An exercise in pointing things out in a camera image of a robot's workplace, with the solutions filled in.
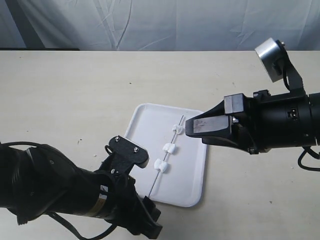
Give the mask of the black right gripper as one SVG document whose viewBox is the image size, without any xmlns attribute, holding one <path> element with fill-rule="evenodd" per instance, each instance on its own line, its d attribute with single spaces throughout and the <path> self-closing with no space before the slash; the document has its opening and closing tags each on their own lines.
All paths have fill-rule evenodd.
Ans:
<svg viewBox="0 0 320 240">
<path fill-rule="evenodd" d="M 312 114 L 306 94 L 254 97 L 228 95 L 212 109 L 185 121 L 185 134 L 202 143 L 234 148 L 249 154 L 276 148 L 309 147 L 312 144 Z"/>
</svg>

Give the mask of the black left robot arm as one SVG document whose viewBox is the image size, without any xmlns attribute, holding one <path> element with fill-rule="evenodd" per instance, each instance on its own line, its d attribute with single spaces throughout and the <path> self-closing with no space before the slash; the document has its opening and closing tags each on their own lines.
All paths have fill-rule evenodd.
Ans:
<svg viewBox="0 0 320 240">
<path fill-rule="evenodd" d="M 89 171 L 76 166 L 56 148 L 34 142 L 8 142 L 0 146 L 0 206 L 24 225 L 47 215 L 78 239 L 81 234 L 62 214 L 105 220 L 109 228 L 156 239 L 162 226 L 161 211 L 148 197 L 140 197 L 130 172 L 146 167 L 148 152 L 133 142 L 115 137 L 105 146 L 108 154 L 100 167 Z"/>
</svg>

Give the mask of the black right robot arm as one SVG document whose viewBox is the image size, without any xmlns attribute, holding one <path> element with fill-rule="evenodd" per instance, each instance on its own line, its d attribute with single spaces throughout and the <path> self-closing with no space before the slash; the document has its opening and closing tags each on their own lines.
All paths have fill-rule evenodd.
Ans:
<svg viewBox="0 0 320 240">
<path fill-rule="evenodd" d="M 214 108 L 185 122 L 185 134 L 206 145 L 251 155 L 272 149 L 312 147 L 320 142 L 320 95 L 260 90 L 228 95 Z"/>
</svg>

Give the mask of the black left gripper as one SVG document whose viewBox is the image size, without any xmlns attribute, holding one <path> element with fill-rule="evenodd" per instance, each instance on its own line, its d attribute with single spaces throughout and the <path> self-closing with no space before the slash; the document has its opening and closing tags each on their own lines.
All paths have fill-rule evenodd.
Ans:
<svg viewBox="0 0 320 240">
<path fill-rule="evenodd" d="M 147 196 L 139 197 L 136 180 L 129 175 L 133 166 L 106 159 L 94 172 L 97 180 L 94 217 L 125 228 L 135 236 L 157 239 L 163 229 L 157 223 L 161 211 Z"/>
</svg>

